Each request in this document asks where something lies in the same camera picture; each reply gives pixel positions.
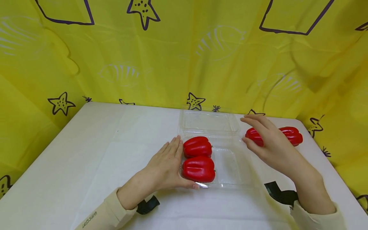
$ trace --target clear plastic container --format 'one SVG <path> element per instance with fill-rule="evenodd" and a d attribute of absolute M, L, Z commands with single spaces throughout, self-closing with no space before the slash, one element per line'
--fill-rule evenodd
<path fill-rule="evenodd" d="M 197 182 L 200 187 L 253 189 L 251 170 L 241 150 L 239 131 L 234 114 L 181 110 L 178 132 L 183 141 L 204 136 L 212 145 L 211 159 L 215 163 L 216 177 L 211 183 Z"/>

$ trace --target person's right hand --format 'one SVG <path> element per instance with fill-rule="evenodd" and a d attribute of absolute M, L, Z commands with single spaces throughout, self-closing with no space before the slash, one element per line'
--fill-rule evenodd
<path fill-rule="evenodd" d="M 309 176 L 318 174 L 287 137 L 265 116 L 249 114 L 244 115 L 240 120 L 252 126 L 261 135 L 264 147 L 259 147 L 246 137 L 243 137 L 243 141 L 247 144 L 248 149 L 267 165 L 293 181 L 299 180 L 297 177 L 301 173 Z"/>

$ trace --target square outline print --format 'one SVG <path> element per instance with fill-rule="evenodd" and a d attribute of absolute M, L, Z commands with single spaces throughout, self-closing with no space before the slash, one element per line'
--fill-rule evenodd
<path fill-rule="evenodd" d="M 365 31 L 365 30 L 367 30 L 368 31 L 368 22 L 366 22 L 366 23 L 364 23 L 364 24 L 362 24 L 362 25 L 360 25 L 358 28 L 356 28 L 355 30 L 357 30 L 357 31 Z"/>
<path fill-rule="evenodd" d="M 325 6 L 325 8 L 322 10 L 322 12 L 319 14 L 319 16 L 317 17 L 317 19 L 314 21 L 314 23 L 311 25 L 311 27 L 308 29 L 308 31 L 306 33 L 299 32 L 299 31 L 286 31 L 286 30 L 281 30 L 281 29 L 264 28 L 263 27 L 263 23 L 264 23 L 264 21 L 266 19 L 266 16 L 267 16 L 268 12 L 271 9 L 272 2 L 273 2 L 273 0 L 270 0 L 270 3 L 268 4 L 267 10 L 265 12 L 265 15 L 263 16 L 262 22 L 259 25 L 259 29 L 260 30 L 265 31 L 265 32 L 274 32 L 274 33 L 288 33 L 288 34 L 308 35 L 313 30 L 313 28 L 317 25 L 317 23 L 321 20 L 321 18 L 327 12 L 327 10 L 330 8 L 330 6 L 334 2 L 334 0 L 330 0 L 327 3 L 327 5 Z"/>
<path fill-rule="evenodd" d="M 89 7 L 89 4 L 88 4 L 88 0 L 84 0 L 84 4 L 86 5 L 86 9 L 87 9 L 87 12 L 88 12 L 88 15 L 89 15 L 89 19 L 91 20 L 91 22 L 75 22 L 75 21 L 67 21 L 67 20 L 60 20 L 60 19 L 53 19 L 53 18 L 50 18 L 48 17 L 45 12 L 43 11 L 41 5 L 39 4 L 38 0 L 35 0 L 36 4 L 38 5 L 38 8 L 40 8 L 43 16 L 52 21 L 52 22 L 55 22 L 55 23 L 62 23 L 62 24 L 78 24 L 78 25 L 94 25 L 95 22 L 93 20 L 93 17 L 92 17 L 92 13 L 91 13 L 91 9 Z"/>

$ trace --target white table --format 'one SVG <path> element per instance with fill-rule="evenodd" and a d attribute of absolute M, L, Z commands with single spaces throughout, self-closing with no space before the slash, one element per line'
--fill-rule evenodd
<path fill-rule="evenodd" d="M 179 109 L 87 103 L 0 200 L 0 229 L 74 229 L 105 196 L 177 135 L 179 113 Z M 348 229 L 366 229 L 367 215 L 302 123 L 270 120 L 278 127 L 295 126 L 301 131 L 304 142 L 298 149 L 323 175 Z M 239 125 L 240 135 L 244 135 L 249 126 L 240 121 Z M 244 154 L 259 190 L 159 192 L 156 196 L 161 205 L 148 215 L 135 215 L 126 228 L 293 229 L 289 207 L 272 200 L 262 185 L 276 181 L 281 190 L 294 190 L 293 183 L 245 145 Z"/>

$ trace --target star print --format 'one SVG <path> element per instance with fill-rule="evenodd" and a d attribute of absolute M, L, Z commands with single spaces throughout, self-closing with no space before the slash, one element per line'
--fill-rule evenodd
<path fill-rule="evenodd" d="M 83 96 L 83 97 L 84 97 L 86 102 L 91 102 L 92 101 L 92 98 L 89 98 L 89 97 L 86 97 L 86 96 Z"/>
<path fill-rule="evenodd" d="M 188 94 L 188 99 L 187 99 L 187 104 L 189 104 L 189 108 L 190 110 L 199 110 L 202 111 L 202 106 L 201 103 L 204 102 L 206 99 L 205 98 L 197 98 L 196 96 L 194 96 L 192 93 L 189 92 Z"/>
<path fill-rule="evenodd" d="M 10 184 L 10 176 L 5 175 L 2 178 L 0 178 L 0 198 L 5 195 L 7 191 L 12 187 Z"/>
<path fill-rule="evenodd" d="M 317 118 L 311 117 L 309 120 L 312 122 L 313 126 L 308 129 L 309 134 L 314 138 L 316 132 L 323 131 L 323 127 L 319 124 L 319 120 Z"/>
<path fill-rule="evenodd" d="M 212 112 L 219 112 L 219 110 L 221 109 L 220 106 L 213 106 Z"/>
<path fill-rule="evenodd" d="M 59 110 L 61 110 L 64 115 L 68 115 L 69 107 L 75 107 L 73 102 L 68 101 L 68 93 L 64 92 L 58 98 L 48 98 L 51 104 L 54 105 L 52 108 L 52 114 L 55 115 Z"/>
<path fill-rule="evenodd" d="M 323 152 L 323 154 L 324 154 L 326 157 L 328 157 L 328 158 L 330 158 L 330 157 L 331 157 L 330 152 L 329 152 L 329 151 L 327 151 L 326 147 L 324 147 L 324 146 L 323 146 L 323 148 L 322 148 L 322 152 Z"/>
<path fill-rule="evenodd" d="M 368 195 L 367 194 L 358 196 L 357 201 L 363 198 L 365 198 L 365 200 L 367 201 L 367 205 L 368 205 Z"/>
<path fill-rule="evenodd" d="M 130 0 L 127 14 L 139 13 L 143 30 L 148 29 L 149 20 L 161 21 L 156 11 L 154 10 L 151 0 Z"/>
<path fill-rule="evenodd" d="M 266 115 L 265 113 L 256 113 L 253 109 L 249 110 L 248 114 L 262 114 L 263 116 Z"/>
<path fill-rule="evenodd" d="M 119 102 L 120 104 L 123 104 L 123 105 L 135 105 L 135 103 L 125 103 L 123 99 L 119 99 Z"/>

